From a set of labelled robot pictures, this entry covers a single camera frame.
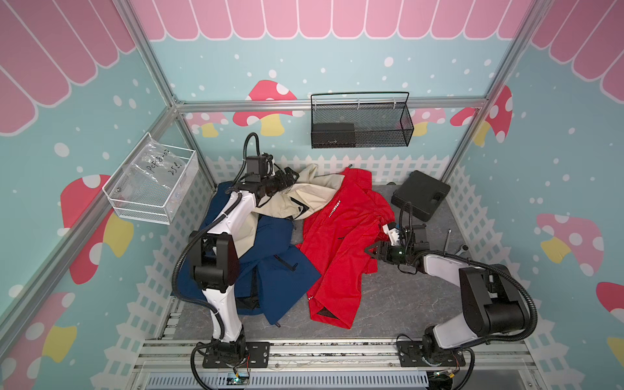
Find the beige jacket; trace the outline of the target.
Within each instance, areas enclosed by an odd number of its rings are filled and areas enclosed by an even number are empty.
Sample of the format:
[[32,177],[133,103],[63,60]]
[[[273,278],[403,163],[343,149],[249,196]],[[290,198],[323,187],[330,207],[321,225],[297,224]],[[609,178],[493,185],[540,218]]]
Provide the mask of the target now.
[[344,176],[341,174],[318,174],[318,166],[310,164],[299,172],[297,182],[272,199],[261,201],[262,207],[255,208],[246,218],[238,233],[234,234],[237,255],[241,258],[255,242],[258,219],[262,216],[277,219],[307,219],[325,208],[341,188]]

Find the red jacket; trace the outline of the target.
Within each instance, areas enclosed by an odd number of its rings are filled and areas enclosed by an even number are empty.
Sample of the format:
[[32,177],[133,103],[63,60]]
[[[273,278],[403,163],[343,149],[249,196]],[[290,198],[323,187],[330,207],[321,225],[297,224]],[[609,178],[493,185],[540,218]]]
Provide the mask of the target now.
[[320,274],[306,294],[310,318],[350,329],[362,300],[362,276],[378,271],[366,248],[388,240],[383,226],[395,221],[395,213],[373,190],[371,172],[349,167],[341,176],[330,203],[304,222],[298,248]]

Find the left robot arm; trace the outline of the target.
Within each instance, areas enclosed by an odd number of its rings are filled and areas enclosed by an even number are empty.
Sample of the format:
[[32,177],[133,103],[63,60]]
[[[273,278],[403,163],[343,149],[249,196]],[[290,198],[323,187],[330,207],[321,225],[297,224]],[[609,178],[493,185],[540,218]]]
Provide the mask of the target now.
[[[230,198],[225,207],[206,227],[191,234],[172,273],[174,297],[203,306],[212,314],[215,333],[211,342],[198,344],[191,359],[201,354],[233,370],[250,360],[234,293],[240,274],[240,255],[235,238],[260,201],[294,185],[298,179],[298,174],[293,171],[279,169],[274,172],[273,157],[260,152],[257,133],[250,133],[245,138],[243,157],[245,162],[228,189]],[[179,274],[185,263],[189,265],[190,277],[201,289],[203,299],[187,297],[180,291]]]

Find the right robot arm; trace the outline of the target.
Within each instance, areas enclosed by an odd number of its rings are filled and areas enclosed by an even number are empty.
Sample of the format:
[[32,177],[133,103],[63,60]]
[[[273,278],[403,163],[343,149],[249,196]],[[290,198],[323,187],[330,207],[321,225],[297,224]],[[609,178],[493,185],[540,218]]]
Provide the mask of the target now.
[[434,250],[426,225],[403,222],[384,226],[388,240],[366,248],[371,258],[408,275],[422,273],[460,290],[461,313],[428,327],[420,341],[398,336],[396,347],[404,365],[437,367],[462,364],[462,354],[492,342],[523,341],[536,330],[536,303],[502,264],[486,264],[447,250]]

